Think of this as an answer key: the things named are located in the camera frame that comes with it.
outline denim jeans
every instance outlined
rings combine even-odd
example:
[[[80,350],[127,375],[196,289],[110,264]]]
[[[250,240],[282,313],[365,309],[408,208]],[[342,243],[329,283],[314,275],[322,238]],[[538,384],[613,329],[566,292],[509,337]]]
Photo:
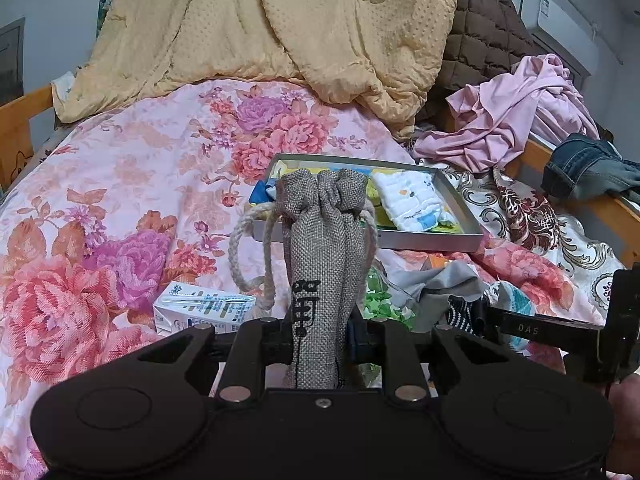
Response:
[[[546,164],[542,189],[556,198],[576,200],[616,191],[640,203],[640,164],[622,159],[604,140],[571,134]]]

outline white towel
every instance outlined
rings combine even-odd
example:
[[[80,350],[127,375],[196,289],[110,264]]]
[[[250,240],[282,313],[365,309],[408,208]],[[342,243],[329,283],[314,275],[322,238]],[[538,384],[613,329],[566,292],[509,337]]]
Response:
[[[382,207],[401,231],[425,232],[439,223],[451,224],[454,218],[445,211],[431,175],[422,171],[372,173]]]

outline quilted yellow comforter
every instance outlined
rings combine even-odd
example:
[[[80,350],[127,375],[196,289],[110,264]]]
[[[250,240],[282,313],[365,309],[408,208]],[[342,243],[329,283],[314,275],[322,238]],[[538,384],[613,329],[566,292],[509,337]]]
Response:
[[[306,84],[357,100],[396,137],[411,130],[442,62],[456,0],[114,0],[61,100],[70,123],[208,78]]]

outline paisley fabric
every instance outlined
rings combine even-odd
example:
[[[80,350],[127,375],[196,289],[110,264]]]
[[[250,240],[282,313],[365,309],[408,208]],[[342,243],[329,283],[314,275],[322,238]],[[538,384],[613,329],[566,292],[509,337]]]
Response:
[[[587,238],[576,217],[498,170],[474,176],[448,164],[431,166],[445,173],[485,229],[552,262],[606,317],[613,273],[625,268],[608,244]]]

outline wooden bed rail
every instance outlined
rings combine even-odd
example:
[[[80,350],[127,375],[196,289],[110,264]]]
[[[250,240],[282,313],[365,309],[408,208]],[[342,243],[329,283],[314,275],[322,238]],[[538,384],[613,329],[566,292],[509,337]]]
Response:
[[[0,107],[0,186],[11,182],[33,156],[29,119],[53,106],[51,86],[43,86]]]
[[[524,153],[512,160],[504,170],[511,178],[516,178],[523,166],[529,166],[542,173],[551,150],[533,140],[528,140]],[[581,208],[587,208],[611,229],[625,243],[625,250],[616,256],[627,267],[640,261],[640,216],[623,200],[609,195],[601,195],[585,202],[568,201],[563,204],[575,214]]]

